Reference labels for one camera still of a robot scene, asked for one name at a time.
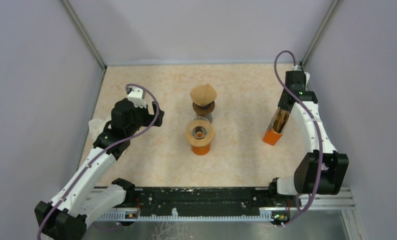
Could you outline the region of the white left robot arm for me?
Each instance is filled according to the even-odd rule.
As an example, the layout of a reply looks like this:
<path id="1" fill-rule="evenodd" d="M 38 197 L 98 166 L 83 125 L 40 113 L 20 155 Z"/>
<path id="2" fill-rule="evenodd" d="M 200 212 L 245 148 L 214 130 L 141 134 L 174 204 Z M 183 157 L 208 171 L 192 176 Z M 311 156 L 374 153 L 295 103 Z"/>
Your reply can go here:
<path id="1" fill-rule="evenodd" d="M 131 140 L 151 127 L 163 124 L 165 112 L 159 102 L 152 102 L 153 114 L 143 98 L 127 97 L 118 101 L 111 120 L 93 143 L 85 162 L 69 182 L 50 201 L 40 201 L 35 209 L 38 223 L 36 238 L 46 235 L 54 240 L 80 240 L 87 229 L 111 208 L 138 206 L 135 185 L 118 178 L 102 193 L 88 199 L 102 175 L 128 149 Z"/>

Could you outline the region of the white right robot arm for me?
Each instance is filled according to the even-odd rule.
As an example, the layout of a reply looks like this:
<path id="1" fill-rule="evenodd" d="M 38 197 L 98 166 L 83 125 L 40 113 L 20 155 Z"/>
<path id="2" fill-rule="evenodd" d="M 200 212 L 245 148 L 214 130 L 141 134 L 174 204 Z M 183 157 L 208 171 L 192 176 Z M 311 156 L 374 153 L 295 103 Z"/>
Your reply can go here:
<path id="1" fill-rule="evenodd" d="M 268 192 L 268 200 L 274 206 L 281 206 L 288 195 L 312 194 L 314 187 L 319 195 L 338 194 L 349 165 L 348 156 L 338 152 L 325 131 L 316 94 L 307 90 L 308 76 L 301 70 L 285 73 L 286 88 L 264 137 L 266 143 L 274 146 L 288 120 L 294 119 L 306 151 L 294 174 L 276 179 L 276 187 Z"/>

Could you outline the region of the aluminium corner frame post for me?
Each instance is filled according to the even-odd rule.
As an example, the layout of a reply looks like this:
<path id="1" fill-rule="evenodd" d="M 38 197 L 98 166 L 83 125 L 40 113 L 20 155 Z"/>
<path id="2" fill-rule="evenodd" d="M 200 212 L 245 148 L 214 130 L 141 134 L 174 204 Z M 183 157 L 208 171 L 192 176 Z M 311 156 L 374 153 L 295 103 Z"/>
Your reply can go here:
<path id="1" fill-rule="evenodd" d="M 316 51 L 320 41 L 323 39 L 325 32 L 329 28 L 332 20 L 334 19 L 337 11 L 339 10 L 340 6 L 342 5 L 343 0 L 332 0 L 330 6 L 323 17 L 319 27 L 317 28 L 316 33 L 314 34 L 310 44 L 308 45 L 306 52 L 303 56 L 303 59 L 300 61 L 300 66 L 303 70 L 306 69 L 308 63 L 311 60 L 314 52 Z"/>

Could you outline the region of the coffee filter box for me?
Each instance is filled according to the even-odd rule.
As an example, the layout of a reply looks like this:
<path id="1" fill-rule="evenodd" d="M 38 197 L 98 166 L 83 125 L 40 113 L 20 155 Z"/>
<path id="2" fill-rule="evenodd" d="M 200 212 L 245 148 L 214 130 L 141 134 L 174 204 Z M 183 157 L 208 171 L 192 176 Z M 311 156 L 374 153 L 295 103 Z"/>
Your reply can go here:
<path id="1" fill-rule="evenodd" d="M 284 128 L 289 120 L 290 112 L 278 108 L 263 136 L 263 141 L 274 146 L 283 136 Z"/>

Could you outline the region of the brown paper coffee filter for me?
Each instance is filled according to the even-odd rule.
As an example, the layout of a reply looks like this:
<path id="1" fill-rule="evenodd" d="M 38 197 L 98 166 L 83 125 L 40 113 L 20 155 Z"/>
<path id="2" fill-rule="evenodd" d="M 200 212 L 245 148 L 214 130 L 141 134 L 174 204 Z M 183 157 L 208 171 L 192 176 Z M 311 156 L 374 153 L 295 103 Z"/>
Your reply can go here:
<path id="1" fill-rule="evenodd" d="M 210 84 L 203 84 L 193 88 L 190 97 L 196 105 L 205 107 L 217 98 L 217 92 Z"/>

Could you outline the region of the left aluminium frame post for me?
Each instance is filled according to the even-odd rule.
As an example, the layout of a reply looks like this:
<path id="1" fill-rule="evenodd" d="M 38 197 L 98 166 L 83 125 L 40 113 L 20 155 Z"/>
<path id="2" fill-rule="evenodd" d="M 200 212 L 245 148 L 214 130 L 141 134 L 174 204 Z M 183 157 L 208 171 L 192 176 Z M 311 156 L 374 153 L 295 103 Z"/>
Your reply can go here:
<path id="1" fill-rule="evenodd" d="M 84 45 L 86 46 L 86 48 L 89 51 L 89 53 L 91 54 L 91 56 L 94 58 L 94 60 L 99 65 L 99 67 L 102 69 L 102 71 L 106 71 L 107 70 L 106 64 L 104 63 L 98 49 L 96 48 L 95 44 L 93 43 L 90 35 L 88 34 L 88 31 L 84 27 L 84 24 L 82 23 L 81 19 L 79 18 L 78 14 L 76 13 L 75 9 L 73 8 L 71 2 L 69 0 L 59 0 L 59 3 L 65 10 L 72 25 L 74 26 L 74 29 L 76 30 L 78 35 L 81 37 Z"/>

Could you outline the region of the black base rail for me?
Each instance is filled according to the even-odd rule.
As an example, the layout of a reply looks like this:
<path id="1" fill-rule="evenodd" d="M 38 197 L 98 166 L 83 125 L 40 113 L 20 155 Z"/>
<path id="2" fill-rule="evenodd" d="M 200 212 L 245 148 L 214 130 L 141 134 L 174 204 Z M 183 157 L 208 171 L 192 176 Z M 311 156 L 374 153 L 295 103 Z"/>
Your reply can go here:
<path id="1" fill-rule="evenodd" d="M 276 195 L 266 187 L 142 187 L 93 188 L 85 197 L 70 193 L 64 199 L 38 204 L 37 218 L 51 213 L 61 222 L 77 221 L 89 226 L 95 221 L 130 222 L 270 222 L 288 223 L 310 204 L 311 210 L 354 209 L 351 191 L 336 195 Z"/>

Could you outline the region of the orange glass flask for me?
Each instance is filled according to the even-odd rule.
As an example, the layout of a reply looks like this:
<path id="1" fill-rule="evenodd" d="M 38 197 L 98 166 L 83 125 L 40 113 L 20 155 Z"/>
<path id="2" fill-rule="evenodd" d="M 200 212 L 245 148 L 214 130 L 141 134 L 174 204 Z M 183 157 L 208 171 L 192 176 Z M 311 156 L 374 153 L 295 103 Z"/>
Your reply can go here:
<path id="1" fill-rule="evenodd" d="M 214 138 L 214 130 L 210 128 L 210 133 L 202 139 L 195 139 L 192 136 L 189 137 L 189 144 L 194 154 L 203 156 L 206 155 L 211 149 L 211 142 Z"/>

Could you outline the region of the clear glass dripper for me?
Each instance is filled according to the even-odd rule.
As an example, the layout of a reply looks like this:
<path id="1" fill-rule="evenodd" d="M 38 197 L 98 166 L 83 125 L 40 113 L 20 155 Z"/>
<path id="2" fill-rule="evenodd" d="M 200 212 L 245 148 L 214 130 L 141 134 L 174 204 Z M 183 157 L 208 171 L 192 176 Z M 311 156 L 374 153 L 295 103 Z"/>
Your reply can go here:
<path id="1" fill-rule="evenodd" d="M 194 139 L 200 140 L 211 132 L 210 126 L 211 123 L 206 117 L 197 116 L 189 121 L 186 132 Z"/>

